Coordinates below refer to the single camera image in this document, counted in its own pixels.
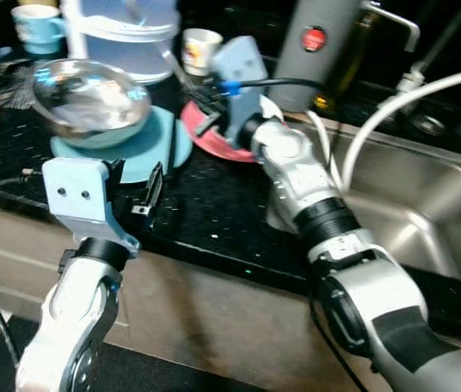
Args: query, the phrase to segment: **white cable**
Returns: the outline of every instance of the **white cable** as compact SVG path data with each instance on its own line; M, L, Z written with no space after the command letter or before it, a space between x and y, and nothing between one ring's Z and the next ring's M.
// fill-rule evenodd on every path
M410 102L428 96L434 92L444 90L446 88L461 84L461 73L451 75L447 78L431 82L425 86L419 87L417 90L408 92L401 96L396 96L393 100L390 100L385 106L379 109L373 114L368 121L359 129L352 143L348 148L346 157L343 165L343 191L348 192L352 183L353 169L355 163L361 152L361 148L368 139L370 133L389 115L398 111L400 108L408 105Z
M314 127L317 129L317 134L319 135L319 140L321 141L322 153L326 160L326 164L330 165L330 174L331 178L334 180L335 185L339 188L343 188L343 182L341 180L341 175L339 169L337 168L337 163L335 162L335 157L330 151L330 138L328 137L328 132L322 119L317 116L313 111L307 110L306 115L312 120Z

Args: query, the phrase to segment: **kitchen counter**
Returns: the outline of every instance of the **kitchen counter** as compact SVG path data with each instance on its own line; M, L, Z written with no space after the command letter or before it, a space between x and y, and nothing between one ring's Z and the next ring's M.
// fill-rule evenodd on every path
M151 88L153 103L177 111L183 104L178 90L173 80ZM25 167L39 169L52 158L49 140L32 110L0 110L0 180ZM306 271L296 238L265 222L268 192L260 167L229 163L194 148L166 184L154 233L137 237L147 251L304 295ZM0 192L0 208L54 221L39 179ZM461 282L408 271L423 290L434 328L461 336Z

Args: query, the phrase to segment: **stainless steel sink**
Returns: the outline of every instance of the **stainless steel sink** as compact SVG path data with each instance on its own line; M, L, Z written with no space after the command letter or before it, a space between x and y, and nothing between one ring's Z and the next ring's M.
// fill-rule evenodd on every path
M311 137L323 159L316 131L291 125ZM343 125L339 167L356 130ZM375 133L346 200L403 265L461 279L461 155Z

